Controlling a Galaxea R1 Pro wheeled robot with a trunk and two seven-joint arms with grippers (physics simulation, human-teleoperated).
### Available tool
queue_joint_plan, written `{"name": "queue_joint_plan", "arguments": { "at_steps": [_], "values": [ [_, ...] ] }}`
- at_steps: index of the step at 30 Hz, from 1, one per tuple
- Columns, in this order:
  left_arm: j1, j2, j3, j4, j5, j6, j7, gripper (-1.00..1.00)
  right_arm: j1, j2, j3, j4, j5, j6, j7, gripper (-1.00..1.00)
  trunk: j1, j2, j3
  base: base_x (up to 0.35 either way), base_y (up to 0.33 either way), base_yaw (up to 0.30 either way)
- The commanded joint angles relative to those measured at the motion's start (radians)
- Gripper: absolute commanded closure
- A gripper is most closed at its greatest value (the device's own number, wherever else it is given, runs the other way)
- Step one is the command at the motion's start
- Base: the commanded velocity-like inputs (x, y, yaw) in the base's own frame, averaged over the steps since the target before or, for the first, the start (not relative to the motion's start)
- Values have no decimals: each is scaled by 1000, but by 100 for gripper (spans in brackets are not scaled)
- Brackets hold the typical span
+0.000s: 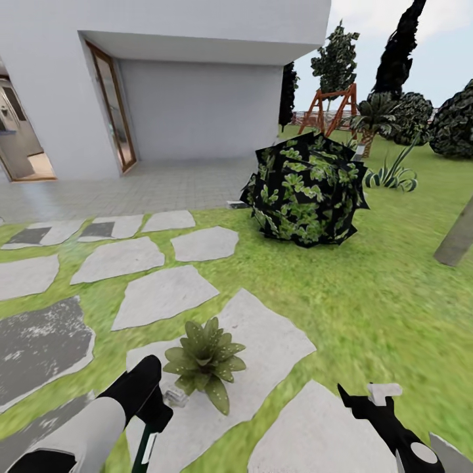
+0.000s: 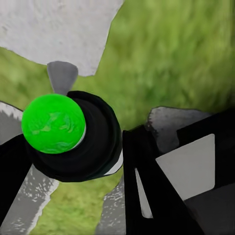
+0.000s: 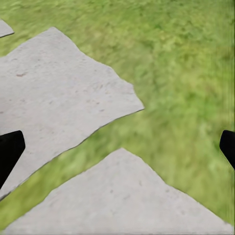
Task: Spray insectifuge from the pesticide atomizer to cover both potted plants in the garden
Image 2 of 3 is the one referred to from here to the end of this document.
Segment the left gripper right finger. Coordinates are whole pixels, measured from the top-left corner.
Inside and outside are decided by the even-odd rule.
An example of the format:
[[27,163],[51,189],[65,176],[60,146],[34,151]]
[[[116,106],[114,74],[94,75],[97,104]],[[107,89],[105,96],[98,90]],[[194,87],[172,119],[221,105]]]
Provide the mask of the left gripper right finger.
[[[126,235],[205,235],[141,138],[123,131]],[[153,218],[143,215],[138,171]]]

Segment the insectifuge atomizer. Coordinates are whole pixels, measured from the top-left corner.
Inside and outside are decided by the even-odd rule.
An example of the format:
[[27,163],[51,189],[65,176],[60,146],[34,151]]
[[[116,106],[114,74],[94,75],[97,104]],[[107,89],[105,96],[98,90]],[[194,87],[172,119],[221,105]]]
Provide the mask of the insectifuge atomizer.
[[116,173],[123,165],[123,132],[101,97],[70,91],[80,71],[70,62],[46,65],[54,94],[32,101],[22,117],[28,157],[47,177],[84,182]]

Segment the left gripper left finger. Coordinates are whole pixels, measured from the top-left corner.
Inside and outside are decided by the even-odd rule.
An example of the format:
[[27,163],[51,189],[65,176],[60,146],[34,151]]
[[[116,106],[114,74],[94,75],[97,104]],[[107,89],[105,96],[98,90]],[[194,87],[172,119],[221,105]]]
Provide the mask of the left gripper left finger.
[[18,135],[0,145],[0,226],[32,164],[24,135]]

